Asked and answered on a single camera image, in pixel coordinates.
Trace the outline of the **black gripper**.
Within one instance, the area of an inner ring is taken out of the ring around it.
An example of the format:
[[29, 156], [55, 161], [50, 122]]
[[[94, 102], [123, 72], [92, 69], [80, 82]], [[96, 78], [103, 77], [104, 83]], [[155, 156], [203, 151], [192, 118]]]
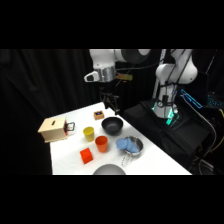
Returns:
[[104, 102], [105, 104], [105, 109], [109, 108], [108, 102], [114, 102], [114, 112], [115, 112], [115, 115], [118, 115], [120, 112], [120, 109], [118, 108], [118, 104], [116, 101], [118, 99], [118, 96], [114, 95], [110, 90], [105, 88], [99, 89], [99, 95], [100, 95], [100, 100]]

